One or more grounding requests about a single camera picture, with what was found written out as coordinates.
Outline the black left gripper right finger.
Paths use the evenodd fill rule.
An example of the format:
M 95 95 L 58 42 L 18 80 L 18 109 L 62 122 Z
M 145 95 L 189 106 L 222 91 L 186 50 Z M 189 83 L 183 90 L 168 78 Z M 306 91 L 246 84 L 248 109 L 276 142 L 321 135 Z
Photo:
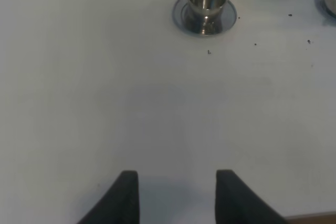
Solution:
M 233 170 L 216 172 L 216 223 L 287 223 L 258 197 Z

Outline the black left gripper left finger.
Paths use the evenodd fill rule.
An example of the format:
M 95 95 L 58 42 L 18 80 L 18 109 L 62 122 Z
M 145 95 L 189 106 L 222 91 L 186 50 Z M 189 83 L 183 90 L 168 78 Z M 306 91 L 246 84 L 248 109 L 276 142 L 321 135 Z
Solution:
M 138 224 L 139 177 L 133 170 L 121 172 L 106 194 L 79 221 L 81 224 Z

